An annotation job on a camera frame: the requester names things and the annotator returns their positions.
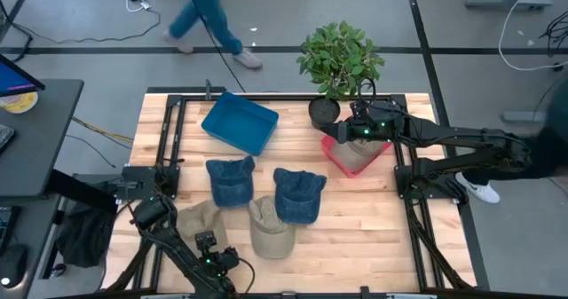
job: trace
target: computer monitor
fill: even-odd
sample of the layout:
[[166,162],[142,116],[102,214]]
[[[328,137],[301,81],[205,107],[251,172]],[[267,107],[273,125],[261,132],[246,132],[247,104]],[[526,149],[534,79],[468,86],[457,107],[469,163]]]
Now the computer monitor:
[[45,86],[0,55],[0,97],[45,90]]

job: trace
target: gray floor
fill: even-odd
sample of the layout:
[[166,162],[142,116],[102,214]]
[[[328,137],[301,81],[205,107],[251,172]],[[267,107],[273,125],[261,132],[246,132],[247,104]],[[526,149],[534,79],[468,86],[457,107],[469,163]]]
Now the gray floor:
[[[17,0],[3,0],[9,10]],[[234,34],[246,45],[297,46],[318,25],[347,20],[363,28],[381,46],[419,47],[408,0],[222,0]],[[464,0],[418,0],[430,47],[494,48],[504,12],[471,11]],[[36,47],[161,47],[162,30],[185,0],[152,0],[162,24],[148,35],[127,42],[53,44],[36,38]],[[538,39],[549,21],[568,2],[542,11],[514,14],[503,45],[543,47]],[[16,19],[54,39],[136,34],[154,22],[148,13],[131,14],[124,0],[26,0]],[[203,27],[187,36],[196,46],[211,46]],[[0,46],[20,46],[23,36],[10,29]],[[232,59],[229,64],[249,91],[314,91],[309,79],[297,74],[294,53],[263,53],[264,68],[252,72]],[[379,82],[383,92],[430,92],[422,55],[383,54],[387,66]],[[520,67],[568,60],[545,55],[508,56]],[[559,74],[542,70],[517,72],[495,55],[434,55],[434,65],[450,123],[497,127],[526,133],[533,128],[503,124],[504,110],[532,111]],[[20,65],[37,78],[80,78],[85,81],[76,116],[105,129],[133,136],[148,86],[214,85],[238,91],[216,54],[31,55]],[[106,165],[85,144],[67,139],[56,167],[67,173],[119,173],[129,152],[96,134],[72,126],[69,134],[89,140],[117,166]],[[487,205],[472,200],[484,264],[494,290],[537,294],[568,294],[568,198],[548,180],[496,183],[502,202]],[[37,283],[30,297],[72,295],[93,291],[101,270],[75,270],[67,276]]]

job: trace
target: black desk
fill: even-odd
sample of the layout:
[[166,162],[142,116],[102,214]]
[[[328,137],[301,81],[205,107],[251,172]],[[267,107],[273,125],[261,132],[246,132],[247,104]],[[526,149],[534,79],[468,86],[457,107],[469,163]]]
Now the black desk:
[[45,91],[24,114],[0,109],[0,123],[17,137],[0,153],[0,204],[19,204],[14,227],[17,241],[28,247],[27,274],[13,289],[0,287],[0,298],[26,298],[57,213],[60,195],[115,212],[114,197],[53,169],[83,89],[80,80],[45,80]]

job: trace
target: green plant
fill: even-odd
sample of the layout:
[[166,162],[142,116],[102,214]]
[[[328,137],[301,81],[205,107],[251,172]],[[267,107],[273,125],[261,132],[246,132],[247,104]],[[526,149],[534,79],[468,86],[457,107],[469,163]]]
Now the green plant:
[[378,80],[381,76],[377,65],[384,66],[384,59],[374,53],[373,41],[365,40],[365,32],[349,26],[331,23],[306,38],[302,44],[303,56],[300,75],[310,73],[312,83],[318,84],[318,92],[327,98],[346,100],[357,93],[358,85],[365,79]]

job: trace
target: keyboard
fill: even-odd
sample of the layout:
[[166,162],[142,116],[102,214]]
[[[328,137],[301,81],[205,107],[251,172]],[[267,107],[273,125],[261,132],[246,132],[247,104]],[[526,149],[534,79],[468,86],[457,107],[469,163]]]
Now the keyboard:
[[21,208],[18,206],[0,207],[0,256],[8,247],[12,237],[12,229],[16,225],[16,219],[20,211]]

